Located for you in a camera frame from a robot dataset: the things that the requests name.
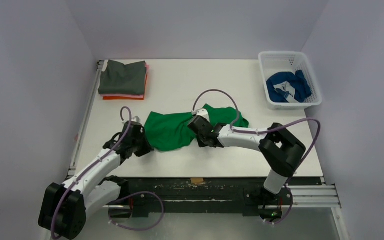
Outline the green t shirt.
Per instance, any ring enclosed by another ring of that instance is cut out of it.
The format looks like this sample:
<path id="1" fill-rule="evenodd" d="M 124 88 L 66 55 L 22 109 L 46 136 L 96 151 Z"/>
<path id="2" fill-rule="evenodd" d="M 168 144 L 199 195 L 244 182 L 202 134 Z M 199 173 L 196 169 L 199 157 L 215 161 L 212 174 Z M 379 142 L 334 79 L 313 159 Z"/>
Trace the green t shirt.
<path id="1" fill-rule="evenodd" d="M 209 113 L 212 125 L 230 124 L 236 119 L 237 112 L 233 107 L 214 108 L 209 104 L 203 106 Z M 196 135 L 188 128 L 192 113 L 161 114 L 150 112 L 144 125 L 146 137 L 150 145 L 160 152 L 174 151 L 187 147 L 196 139 Z"/>

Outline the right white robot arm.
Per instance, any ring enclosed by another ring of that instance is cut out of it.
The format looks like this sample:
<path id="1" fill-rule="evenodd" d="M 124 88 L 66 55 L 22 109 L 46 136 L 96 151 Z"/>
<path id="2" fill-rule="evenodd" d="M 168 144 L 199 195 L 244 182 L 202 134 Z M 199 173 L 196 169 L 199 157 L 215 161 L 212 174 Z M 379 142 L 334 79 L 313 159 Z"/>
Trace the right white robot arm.
<path id="1" fill-rule="evenodd" d="M 196 115 L 187 127 L 201 148 L 238 147 L 260 152 L 271 168 L 260 191 L 262 200 L 268 204 L 280 198 L 280 191 L 293 177 L 306 152 L 305 145 L 280 123 L 273 123 L 267 130 L 233 128 L 225 123 L 212 125 Z"/>

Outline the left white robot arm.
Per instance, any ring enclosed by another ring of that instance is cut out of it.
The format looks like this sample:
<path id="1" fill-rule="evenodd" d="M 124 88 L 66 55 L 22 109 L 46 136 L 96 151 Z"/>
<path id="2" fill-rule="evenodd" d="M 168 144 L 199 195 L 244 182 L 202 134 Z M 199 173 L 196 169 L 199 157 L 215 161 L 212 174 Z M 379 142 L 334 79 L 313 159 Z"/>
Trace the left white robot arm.
<path id="1" fill-rule="evenodd" d="M 44 193 L 38 225 L 50 231 L 53 240 L 75 239 L 88 217 L 104 205 L 126 203 L 129 191 L 119 177 L 107 177 L 132 156 L 153 150 L 137 117 L 124 122 L 123 130 L 107 141 L 96 158 L 63 183 L 50 184 Z"/>

